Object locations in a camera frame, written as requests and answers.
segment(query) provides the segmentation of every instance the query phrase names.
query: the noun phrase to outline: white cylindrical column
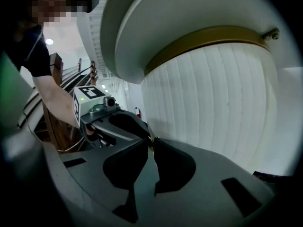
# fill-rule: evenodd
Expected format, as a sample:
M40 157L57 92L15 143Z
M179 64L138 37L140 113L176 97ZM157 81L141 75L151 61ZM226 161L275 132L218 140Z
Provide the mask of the white cylindrical column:
M154 137L257 169L277 114L276 68L268 50L245 43L191 50L151 71L141 86Z

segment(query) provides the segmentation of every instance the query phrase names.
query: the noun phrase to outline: metal bolt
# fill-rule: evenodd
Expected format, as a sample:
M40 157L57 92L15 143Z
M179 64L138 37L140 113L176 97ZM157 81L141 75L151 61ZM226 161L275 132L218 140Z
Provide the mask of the metal bolt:
M273 40L277 40L279 38L279 34L278 33L274 33L274 34L272 34L271 38Z
M280 37L280 31L278 28L275 28L275 29L267 32L266 34L262 35L262 38L265 41L277 40L279 37Z

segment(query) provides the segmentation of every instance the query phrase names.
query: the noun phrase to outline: fire extinguisher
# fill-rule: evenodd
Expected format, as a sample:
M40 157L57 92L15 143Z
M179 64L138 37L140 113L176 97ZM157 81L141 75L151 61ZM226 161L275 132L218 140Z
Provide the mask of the fire extinguisher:
M141 111L139 108L137 107L134 108L134 114L137 115L139 119L141 119Z

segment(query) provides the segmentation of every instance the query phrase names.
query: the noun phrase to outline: black slot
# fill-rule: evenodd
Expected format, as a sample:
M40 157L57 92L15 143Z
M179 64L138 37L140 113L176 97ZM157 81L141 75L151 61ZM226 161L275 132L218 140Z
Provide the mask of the black slot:
M238 182L235 178L229 178L221 181L229 195L234 200L244 217L250 215L258 208L261 204Z
M115 187L132 189L147 161L147 152L148 141L144 139L111 155L103 164L105 176Z
M102 133L101 135L102 135L104 141L110 143L111 145L116 145L117 142L114 137L111 137L105 133Z
M145 139L149 136L151 136L145 129L141 127L140 124L136 122L136 120L126 114L116 114L109 117L108 120L112 125L125 130L131 134L134 134L141 139Z
M119 206L113 213L133 224L137 222L138 213L134 198L134 188L129 190L125 205Z
M78 159L74 159L74 160L70 160L70 161L65 161L63 162L63 164L65 165L66 168L68 167L72 167L72 166L76 166L82 163L85 163L86 160L84 160L83 158L78 158Z
M155 194L180 190L194 176L196 172L195 160L186 152L159 138L155 138L154 147L154 159L160 178L156 183Z

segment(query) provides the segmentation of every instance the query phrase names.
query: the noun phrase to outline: man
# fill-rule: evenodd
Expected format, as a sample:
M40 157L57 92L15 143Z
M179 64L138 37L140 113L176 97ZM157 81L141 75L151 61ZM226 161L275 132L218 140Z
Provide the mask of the man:
M72 97L59 87L50 72L50 56L43 36L43 23L65 16L74 6L90 12L91 0L14 0L19 3L11 16L3 43L4 50L18 70L27 68L49 111L58 119L78 128L72 110Z

